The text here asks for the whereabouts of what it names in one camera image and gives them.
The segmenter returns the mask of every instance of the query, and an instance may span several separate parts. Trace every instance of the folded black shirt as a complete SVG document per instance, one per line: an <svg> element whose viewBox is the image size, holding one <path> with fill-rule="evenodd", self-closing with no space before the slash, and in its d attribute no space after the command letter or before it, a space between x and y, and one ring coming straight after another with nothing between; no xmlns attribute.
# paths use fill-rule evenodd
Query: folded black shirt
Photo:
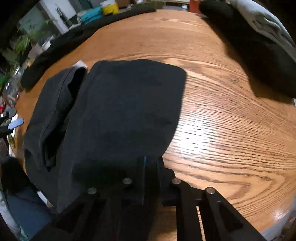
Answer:
<svg viewBox="0 0 296 241"><path fill-rule="evenodd" d="M49 79L24 137L30 180L61 212L89 187L136 176L179 120L186 72L151 60L97 62Z"/></svg>

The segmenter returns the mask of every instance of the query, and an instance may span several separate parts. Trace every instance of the black metal bracket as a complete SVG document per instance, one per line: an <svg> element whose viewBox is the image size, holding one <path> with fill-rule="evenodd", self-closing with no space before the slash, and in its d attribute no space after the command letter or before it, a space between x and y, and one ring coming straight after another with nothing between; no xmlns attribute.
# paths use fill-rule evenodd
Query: black metal bracket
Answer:
<svg viewBox="0 0 296 241"><path fill-rule="evenodd" d="M157 201L176 207L177 240L266 241L217 190L192 188L164 167L162 157L139 160L137 176L103 190L90 188L32 241L147 240Z"/></svg>

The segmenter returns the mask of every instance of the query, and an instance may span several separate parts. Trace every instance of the wood grain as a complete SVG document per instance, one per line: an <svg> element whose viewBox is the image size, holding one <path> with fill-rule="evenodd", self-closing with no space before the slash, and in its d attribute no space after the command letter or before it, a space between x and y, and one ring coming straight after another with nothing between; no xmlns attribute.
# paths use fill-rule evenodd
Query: wood grain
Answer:
<svg viewBox="0 0 296 241"><path fill-rule="evenodd" d="M80 59L90 67L104 59L173 64L188 76L165 165L194 187L216 188L259 231L269 228L289 211L295 194L295 108L245 71L219 35L195 14L171 10L99 29L22 93L17 110L25 124L17 132L17 156L23 158L22 136L48 77Z"/></svg>

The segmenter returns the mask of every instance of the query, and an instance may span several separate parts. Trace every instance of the yellow container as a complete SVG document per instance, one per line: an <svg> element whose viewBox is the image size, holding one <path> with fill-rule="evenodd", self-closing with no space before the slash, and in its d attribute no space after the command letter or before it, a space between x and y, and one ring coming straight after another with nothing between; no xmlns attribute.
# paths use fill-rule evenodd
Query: yellow container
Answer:
<svg viewBox="0 0 296 241"><path fill-rule="evenodd" d="M119 7L116 1L107 0L101 3L104 15L119 13Z"/></svg>

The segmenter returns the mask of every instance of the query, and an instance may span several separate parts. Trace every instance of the metal screw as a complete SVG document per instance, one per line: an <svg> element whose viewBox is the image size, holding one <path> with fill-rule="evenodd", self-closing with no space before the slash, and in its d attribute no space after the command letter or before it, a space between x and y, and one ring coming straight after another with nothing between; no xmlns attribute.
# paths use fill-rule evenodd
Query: metal screw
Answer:
<svg viewBox="0 0 296 241"><path fill-rule="evenodd" d="M214 188L211 188L211 187L209 187L209 188L207 188L207 193L209 193L209 194L214 194L215 192L216 192L216 190L214 189Z"/></svg>
<svg viewBox="0 0 296 241"><path fill-rule="evenodd" d="M174 179L172 180L172 183L178 185L178 184L181 183L181 180L178 179L178 178L174 178Z"/></svg>
<svg viewBox="0 0 296 241"><path fill-rule="evenodd" d="M130 179L130 178L125 178L125 179L122 180L122 182L123 182L124 184L126 184L126 185L129 185L129 184L131 184L133 181L132 181L132 179Z"/></svg>
<svg viewBox="0 0 296 241"><path fill-rule="evenodd" d="M94 195L94 194L96 194L96 188L89 188L89 189L87 190L87 193L90 194L90 195Z"/></svg>

